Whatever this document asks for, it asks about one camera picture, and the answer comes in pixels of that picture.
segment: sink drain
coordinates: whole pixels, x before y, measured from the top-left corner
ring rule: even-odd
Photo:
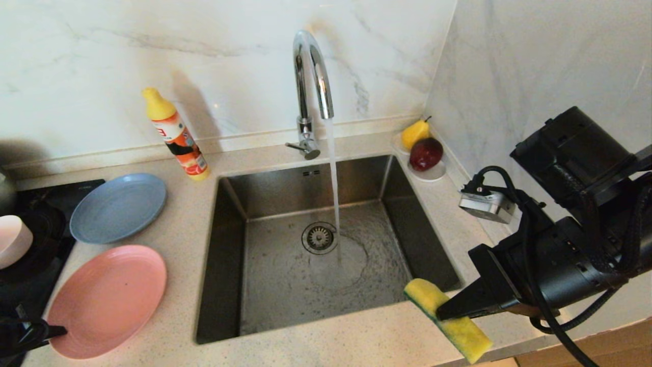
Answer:
[[[303,247],[315,255],[331,252],[337,245],[335,227],[326,222],[315,222],[306,227],[301,235]]]

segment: plate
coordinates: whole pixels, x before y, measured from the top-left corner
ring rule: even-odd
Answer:
[[[48,324],[68,334],[52,347],[71,359],[107,353],[133,336],[154,314],[165,290],[163,258],[139,245],[106,251],[77,270],[52,303]]]
[[[129,237],[156,219],[167,197],[165,183],[148,173],[127,174],[98,186],[75,208],[70,233],[90,244]]]
[[[439,181],[446,174],[446,164],[443,161],[439,161],[439,163],[425,171],[418,171],[412,168],[412,165],[409,163],[409,159],[407,160],[406,164],[410,173],[412,173],[412,175],[419,181]]]

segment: dish soap bottle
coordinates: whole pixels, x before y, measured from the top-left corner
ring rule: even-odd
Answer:
[[[188,177],[196,181],[208,177],[208,164],[174,104],[161,97],[156,88],[145,88],[143,97],[147,100],[147,117],[152,120]]]

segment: faucet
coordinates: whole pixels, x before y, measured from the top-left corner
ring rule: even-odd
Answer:
[[[308,113],[308,101],[306,100],[306,80],[304,76],[303,50],[307,49],[312,65],[312,76],[315,80],[317,97],[319,99],[319,111],[322,119],[333,117],[333,100],[331,99],[331,85],[328,83],[326,65],[324,65],[321,51],[317,40],[308,31],[298,31],[294,36],[293,56],[294,73],[297,79],[297,96],[299,98],[299,117],[297,127],[299,128],[299,145],[286,143],[287,147],[297,149],[306,159],[315,159],[319,156],[319,147],[315,134],[312,131],[312,117]]]

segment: sink basin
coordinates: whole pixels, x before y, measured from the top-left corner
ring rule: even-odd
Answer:
[[[200,344],[406,300],[424,278],[460,287],[392,155],[219,180],[201,295]]]

